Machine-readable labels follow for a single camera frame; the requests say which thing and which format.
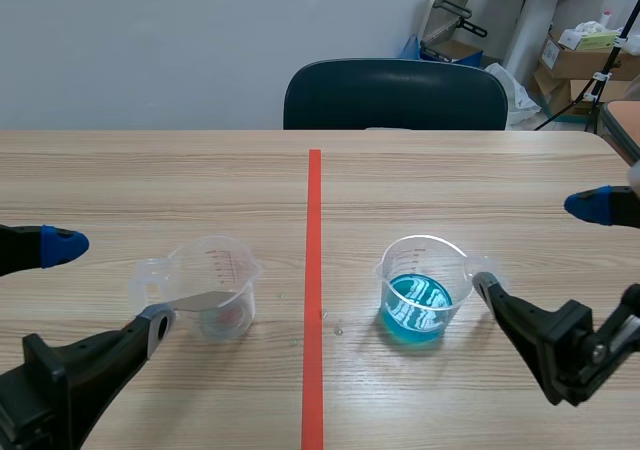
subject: white wall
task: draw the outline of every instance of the white wall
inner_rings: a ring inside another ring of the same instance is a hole
[[[613,12],[611,28],[624,26],[631,10],[638,0],[560,0],[554,17],[558,30],[573,28],[588,20],[599,20],[604,11]],[[636,32],[640,32],[640,21],[636,23]]]
[[[0,0],[0,128],[279,128],[307,63],[394,57],[427,0]],[[501,56],[521,0],[473,0]]]

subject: red tape line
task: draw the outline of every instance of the red tape line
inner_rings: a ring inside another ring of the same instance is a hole
[[[307,256],[304,281],[302,450],[324,447],[322,389],[322,154],[309,150]]]

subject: black chair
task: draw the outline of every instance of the black chair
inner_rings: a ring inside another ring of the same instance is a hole
[[[291,80],[285,129],[370,127],[504,130],[507,97],[491,74],[461,65],[410,60],[332,60]]]

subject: sink pedestal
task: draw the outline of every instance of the sink pedestal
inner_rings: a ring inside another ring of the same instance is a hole
[[[504,60],[504,67],[525,87],[536,69],[558,0],[527,0]]]

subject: wood grain tabletop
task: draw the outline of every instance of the wood grain tabletop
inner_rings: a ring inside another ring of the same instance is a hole
[[[0,281],[0,370],[132,317],[135,262],[226,234],[264,266],[257,316],[225,345],[178,324],[85,448],[300,448],[308,149],[323,157],[325,448],[637,449],[640,358],[586,404],[551,406],[477,295],[439,347],[391,343],[372,269],[406,235],[499,262],[511,291],[599,324],[640,281],[640,233],[589,225],[564,199],[625,184],[579,132],[0,132],[0,223],[84,232],[78,261]]]

